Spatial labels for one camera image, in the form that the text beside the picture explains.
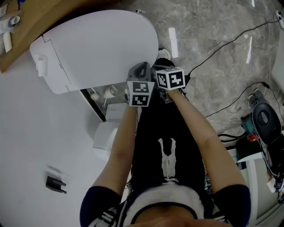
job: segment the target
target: person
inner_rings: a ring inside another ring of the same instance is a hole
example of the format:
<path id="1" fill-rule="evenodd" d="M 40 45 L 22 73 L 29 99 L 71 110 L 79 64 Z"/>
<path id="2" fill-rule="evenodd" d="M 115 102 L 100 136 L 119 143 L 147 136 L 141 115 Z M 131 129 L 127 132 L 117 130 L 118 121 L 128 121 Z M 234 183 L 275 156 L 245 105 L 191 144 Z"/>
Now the person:
<path id="1" fill-rule="evenodd" d="M 222 215 L 233 226 L 248 224 L 250 193 L 237 165 L 179 90 L 167 94 L 173 102 L 165 104 L 153 90 L 137 128 L 137 107 L 127 106 L 110 158 L 82 202 L 81 227 L 225 227 L 214 220 Z M 130 170 L 130 194 L 121 204 Z"/>

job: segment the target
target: gray marble floor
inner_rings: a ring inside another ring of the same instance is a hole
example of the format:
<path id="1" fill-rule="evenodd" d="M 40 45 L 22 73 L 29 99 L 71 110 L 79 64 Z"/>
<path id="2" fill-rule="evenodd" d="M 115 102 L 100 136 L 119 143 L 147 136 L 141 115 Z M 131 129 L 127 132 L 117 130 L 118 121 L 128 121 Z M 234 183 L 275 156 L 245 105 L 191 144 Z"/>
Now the gray marble floor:
<path id="1" fill-rule="evenodd" d="M 170 53 L 174 42 L 170 39 L 169 28 L 175 28 L 178 56 L 172 61 L 185 73 L 244 30 L 274 20 L 274 11 L 281 8 L 277 0 L 123 0 L 108 7 L 144 11 L 143 15 L 156 28 L 160 47 L 167 48 Z M 232 103 L 251 83 L 267 82 L 268 43 L 272 68 L 278 41 L 276 23 L 245 33 L 192 72 L 185 89 L 187 97 L 206 116 Z M 271 76 L 269 84 L 282 103 L 282 93 Z M 266 92 L 261 84 L 252 86 L 234 106 L 208 118 L 218 133 L 242 133 L 237 119 L 248 113 L 246 99 L 256 87 L 266 93 L 266 98 L 278 112 L 271 91 Z M 222 123 L 234 119 L 236 122 Z"/>

